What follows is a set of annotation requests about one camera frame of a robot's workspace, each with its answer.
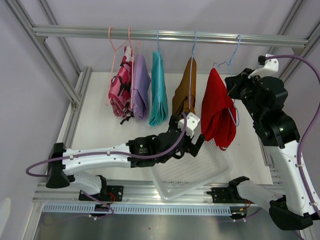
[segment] brown cloth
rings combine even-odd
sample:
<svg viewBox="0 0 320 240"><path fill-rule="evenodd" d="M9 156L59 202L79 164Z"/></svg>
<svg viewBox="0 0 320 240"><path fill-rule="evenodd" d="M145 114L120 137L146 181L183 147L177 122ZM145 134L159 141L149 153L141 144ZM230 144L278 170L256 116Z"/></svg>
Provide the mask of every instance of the brown cloth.
<svg viewBox="0 0 320 240"><path fill-rule="evenodd" d="M186 64L180 85L175 90L172 98L172 115L180 116L182 112L195 113L196 105L196 81L197 81L197 63L195 58L192 60L192 73L191 73L191 101L189 109L189 87L190 87L190 67L191 57Z"/></svg>

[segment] pink patterned cloth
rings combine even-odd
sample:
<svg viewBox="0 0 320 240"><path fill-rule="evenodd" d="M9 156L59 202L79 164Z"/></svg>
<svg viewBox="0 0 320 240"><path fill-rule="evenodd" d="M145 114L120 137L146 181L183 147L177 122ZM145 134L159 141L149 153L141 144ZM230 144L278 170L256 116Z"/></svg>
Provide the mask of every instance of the pink patterned cloth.
<svg viewBox="0 0 320 240"><path fill-rule="evenodd" d="M126 118L131 115L131 85L132 85L132 51L129 46L124 47L119 71L111 81L108 98L117 117Z"/></svg>

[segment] teal cloth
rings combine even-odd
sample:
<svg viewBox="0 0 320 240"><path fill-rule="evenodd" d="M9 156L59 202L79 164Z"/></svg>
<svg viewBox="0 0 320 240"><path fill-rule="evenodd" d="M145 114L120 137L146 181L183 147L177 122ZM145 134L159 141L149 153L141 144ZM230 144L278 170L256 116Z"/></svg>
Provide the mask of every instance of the teal cloth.
<svg viewBox="0 0 320 240"><path fill-rule="evenodd" d="M168 118L168 99L165 85L164 63L158 51L153 52L151 72L152 110L151 126L162 124Z"/></svg>

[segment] perforated basket bottom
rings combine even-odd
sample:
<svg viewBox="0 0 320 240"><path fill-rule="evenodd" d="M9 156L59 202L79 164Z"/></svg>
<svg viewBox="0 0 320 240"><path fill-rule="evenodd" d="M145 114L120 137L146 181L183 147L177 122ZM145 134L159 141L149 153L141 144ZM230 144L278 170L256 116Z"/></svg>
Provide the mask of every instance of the perforated basket bottom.
<svg viewBox="0 0 320 240"><path fill-rule="evenodd" d="M196 141L201 127L195 130ZM166 163L150 167L153 183L164 199L174 199L229 173L232 163L214 140L205 141L197 155L185 153L181 159L172 158Z"/></svg>

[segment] folded clothing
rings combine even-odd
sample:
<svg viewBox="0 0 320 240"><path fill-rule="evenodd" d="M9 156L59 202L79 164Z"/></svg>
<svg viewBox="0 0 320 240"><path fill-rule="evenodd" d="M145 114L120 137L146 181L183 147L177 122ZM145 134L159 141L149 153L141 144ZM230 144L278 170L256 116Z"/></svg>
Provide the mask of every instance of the folded clothing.
<svg viewBox="0 0 320 240"><path fill-rule="evenodd" d="M162 124L168 118L168 99L165 85L164 63L158 51L153 52L151 71L152 110L151 126Z"/></svg>
<svg viewBox="0 0 320 240"><path fill-rule="evenodd" d="M126 118L131 115L131 74L132 74L132 51L129 46L124 47L119 71L111 81L108 98L117 117Z"/></svg>
<svg viewBox="0 0 320 240"><path fill-rule="evenodd" d="M138 54L134 57L132 87L132 110L136 120L142 120L148 115L148 90L151 78L148 73L145 57Z"/></svg>
<svg viewBox="0 0 320 240"><path fill-rule="evenodd" d="M206 141L214 139L215 144L226 150L236 136L236 109L217 70L209 74L201 109L201 133Z"/></svg>
<svg viewBox="0 0 320 240"><path fill-rule="evenodd" d="M191 75L191 95L190 95L190 75ZM196 105L196 80L197 80L197 63L190 57L186 64L180 85L175 90L172 98L172 115L180 116L182 112L194 113Z"/></svg>

